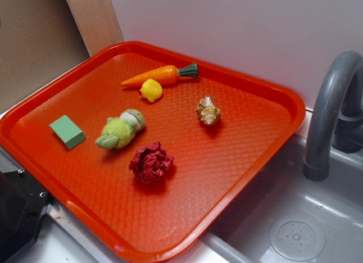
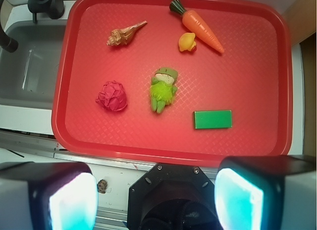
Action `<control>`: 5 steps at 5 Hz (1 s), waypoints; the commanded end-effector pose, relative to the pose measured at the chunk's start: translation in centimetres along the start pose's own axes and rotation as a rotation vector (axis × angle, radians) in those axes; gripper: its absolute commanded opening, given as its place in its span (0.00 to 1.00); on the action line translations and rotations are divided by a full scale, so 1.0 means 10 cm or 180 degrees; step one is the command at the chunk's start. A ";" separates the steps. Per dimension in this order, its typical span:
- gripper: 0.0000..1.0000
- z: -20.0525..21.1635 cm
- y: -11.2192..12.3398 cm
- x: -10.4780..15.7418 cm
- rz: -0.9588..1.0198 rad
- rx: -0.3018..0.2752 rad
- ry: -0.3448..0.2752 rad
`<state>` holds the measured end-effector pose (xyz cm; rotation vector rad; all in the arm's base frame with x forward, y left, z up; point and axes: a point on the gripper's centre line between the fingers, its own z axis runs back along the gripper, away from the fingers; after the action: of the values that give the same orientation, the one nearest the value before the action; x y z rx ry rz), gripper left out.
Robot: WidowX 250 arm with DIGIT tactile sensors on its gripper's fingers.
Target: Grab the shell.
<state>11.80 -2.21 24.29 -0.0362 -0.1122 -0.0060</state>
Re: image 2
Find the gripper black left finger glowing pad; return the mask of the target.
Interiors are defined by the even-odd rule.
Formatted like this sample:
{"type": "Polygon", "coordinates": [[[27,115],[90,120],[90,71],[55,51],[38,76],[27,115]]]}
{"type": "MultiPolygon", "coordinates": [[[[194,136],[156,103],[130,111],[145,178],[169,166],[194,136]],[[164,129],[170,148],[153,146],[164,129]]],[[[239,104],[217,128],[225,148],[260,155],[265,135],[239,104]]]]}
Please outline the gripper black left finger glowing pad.
{"type": "Polygon", "coordinates": [[[82,162],[0,165],[2,230],[92,230],[97,181],[82,162]]]}

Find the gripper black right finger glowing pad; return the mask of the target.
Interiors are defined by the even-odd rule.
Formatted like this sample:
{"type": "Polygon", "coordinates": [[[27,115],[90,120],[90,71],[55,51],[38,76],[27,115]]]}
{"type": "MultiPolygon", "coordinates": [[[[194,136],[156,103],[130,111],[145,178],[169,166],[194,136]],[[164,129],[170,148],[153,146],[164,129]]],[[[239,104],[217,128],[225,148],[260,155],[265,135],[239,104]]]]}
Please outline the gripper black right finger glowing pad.
{"type": "Polygon", "coordinates": [[[226,157],[216,175],[214,201],[225,230],[315,230],[317,160],[226,157]]]}

